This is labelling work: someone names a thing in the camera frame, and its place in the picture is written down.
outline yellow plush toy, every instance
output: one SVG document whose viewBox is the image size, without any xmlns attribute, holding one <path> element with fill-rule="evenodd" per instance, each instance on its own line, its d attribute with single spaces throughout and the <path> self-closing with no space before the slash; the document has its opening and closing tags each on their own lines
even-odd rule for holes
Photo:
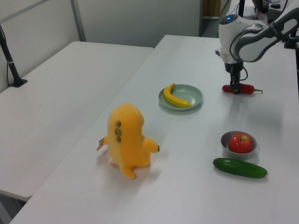
<svg viewBox="0 0 299 224">
<path fill-rule="evenodd" d="M 112 160 L 117 163 L 121 172 L 134 179 L 132 167 L 145 167 L 150 164 L 150 153 L 159 152 L 159 146 L 142 134 L 144 118 L 132 104 L 125 103 L 111 111 L 108 119 L 108 135 L 100 140 L 108 145 Z"/>
</svg>

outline bowl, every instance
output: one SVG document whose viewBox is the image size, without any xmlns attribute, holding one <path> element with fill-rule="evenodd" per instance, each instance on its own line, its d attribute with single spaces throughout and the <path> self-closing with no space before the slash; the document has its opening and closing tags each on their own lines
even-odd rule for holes
<svg viewBox="0 0 299 224">
<path fill-rule="evenodd" d="M 239 132 L 241 132 L 241 131 L 227 132 L 221 137 L 222 150 L 223 150 L 224 154 L 229 158 L 237 159 L 237 160 L 247 160 L 256 154 L 256 139 L 254 137 L 252 137 L 250 134 L 248 134 L 246 132 L 242 132 L 251 137 L 251 141 L 252 141 L 251 152 L 249 152 L 249 153 L 234 153 L 234 152 L 230 151 L 228 148 L 229 140 L 231 139 L 233 134 L 239 133 Z"/>
</svg>

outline red chili pepper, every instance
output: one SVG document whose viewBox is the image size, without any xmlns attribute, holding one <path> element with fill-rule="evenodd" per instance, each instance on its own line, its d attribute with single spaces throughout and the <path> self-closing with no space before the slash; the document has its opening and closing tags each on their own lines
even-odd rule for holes
<svg viewBox="0 0 299 224">
<path fill-rule="evenodd" d="M 234 92 L 232 90 L 232 88 L 230 87 L 230 85 L 224 85 L 222 87 L 222 90 L 225 91 L 225 92 Z M 241 84 L 240 83 L 240 93 L 244 93 L 244 94 L 252 94 L 253 92 L 256 92 L 256 91 L 260 91 L 260 92 L 263 92 L 262 90 L 257 90 L 254 88 L 254 86 L 252 85 L 248 85 L 248 84 Z"/>
</svg>

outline banana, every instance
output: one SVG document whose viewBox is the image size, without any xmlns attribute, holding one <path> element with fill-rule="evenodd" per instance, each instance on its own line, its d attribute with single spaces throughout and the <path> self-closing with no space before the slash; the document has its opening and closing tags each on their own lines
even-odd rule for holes
<svg viewBox="0 0 299 224">
<path fill-rule="evenodd" d="M 192 104 L 190 104 L 187 100 L 175 97 L 171 94 L 171 91 L 173 89 L 173 87 L 176 84 L 173 83 L 170 86 L 165 87 L 164 91 L 163 91 L 163 95 L 164 98 L 167 102 L 171 103 L 172 105 L 175 105 L 177 107 L 189 107 L 192 106 Z"/>
</svg>

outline apple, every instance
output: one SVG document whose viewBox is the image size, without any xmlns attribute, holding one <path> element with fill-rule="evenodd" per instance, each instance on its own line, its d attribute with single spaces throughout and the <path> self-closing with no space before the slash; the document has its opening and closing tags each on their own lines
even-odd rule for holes
<svg viewBox="0 0 299 224">
<path fill-rule="evenodd" d="M 228 148 L 234 153 L 249 153 L 252 150 L 251 137 L 246 133 L 235 133 L 229 140 Z"/>
</svg>

